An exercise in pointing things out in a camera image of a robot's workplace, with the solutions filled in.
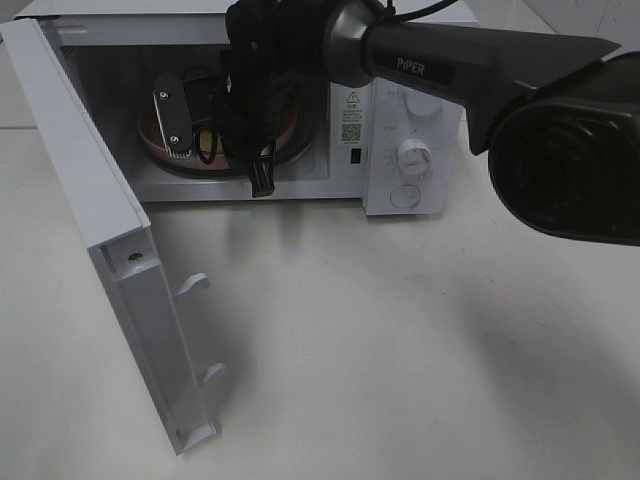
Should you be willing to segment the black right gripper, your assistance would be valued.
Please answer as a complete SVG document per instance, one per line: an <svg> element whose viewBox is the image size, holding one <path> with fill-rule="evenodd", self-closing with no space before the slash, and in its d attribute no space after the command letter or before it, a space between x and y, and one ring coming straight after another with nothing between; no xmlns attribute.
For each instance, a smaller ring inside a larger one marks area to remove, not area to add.
<svg viewBox="0 0 640 480"><path fill-rule="evenodd" d="M217 86L217 133L253 197L275 190L279 116L290 91L328 82L323 39L331 1L237 1L225 14L230 54Z"/></svg>

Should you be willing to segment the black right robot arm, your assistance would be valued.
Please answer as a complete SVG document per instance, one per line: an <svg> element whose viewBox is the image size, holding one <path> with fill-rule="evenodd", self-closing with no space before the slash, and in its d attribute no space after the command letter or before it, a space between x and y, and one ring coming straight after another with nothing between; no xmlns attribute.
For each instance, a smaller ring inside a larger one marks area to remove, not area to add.
<svg viewBox="0 0 640 480"><path fill-rule="evenodd" d="M584 36L433 24L443 2L238 1L213 100L215 129L256 197L274 190L288 73L347 87L376 78L451 101L494 190L547 235L639 242L639 56Z"/></svg>

